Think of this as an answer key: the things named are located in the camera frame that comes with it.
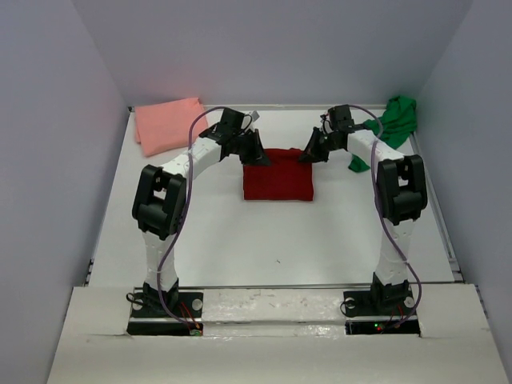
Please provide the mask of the red t shirt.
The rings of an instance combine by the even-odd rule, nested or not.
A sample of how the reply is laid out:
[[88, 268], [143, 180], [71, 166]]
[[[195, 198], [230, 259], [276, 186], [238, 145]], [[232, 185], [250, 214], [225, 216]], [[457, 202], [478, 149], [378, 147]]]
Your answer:
[[246, 201], [314, 200], [312, 164], [300, 162], [300, 149], [268, 149], [270, 166], [244, 166], [242, 190]]

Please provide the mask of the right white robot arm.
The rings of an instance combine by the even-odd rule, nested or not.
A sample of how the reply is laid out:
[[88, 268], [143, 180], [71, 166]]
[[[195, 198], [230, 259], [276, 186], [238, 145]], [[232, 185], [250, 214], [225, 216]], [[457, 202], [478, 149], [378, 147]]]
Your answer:
[[313, 128], [299, 156], [304, 163], [325, 162], [344, 149], [370, 166], [374, 204], [382, 226], [378, 264], [366, 290], [344, 293], [341, 310], [348, 318], [415, 314], [422, 296], [421, 280], [409, 260], [414, 225], [428, 203], [424, 162], [404, 155], [370, 130], [325, 133]]

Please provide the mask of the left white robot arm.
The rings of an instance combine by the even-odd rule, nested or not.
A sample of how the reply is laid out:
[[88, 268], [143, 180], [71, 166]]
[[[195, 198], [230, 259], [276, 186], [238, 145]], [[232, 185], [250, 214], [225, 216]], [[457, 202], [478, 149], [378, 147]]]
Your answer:
[[147, 165], [141, 171], [132, 208], [146, 249], [141, 301], [158, 315], [177, 317], [173, 314], [179, 300], [174, 247], [189, 211], [193, 182], [232, 154], [243, 165], [271, 164], [257, 129], [222, 133], [211, 127], [176, 158], [161, 166]]

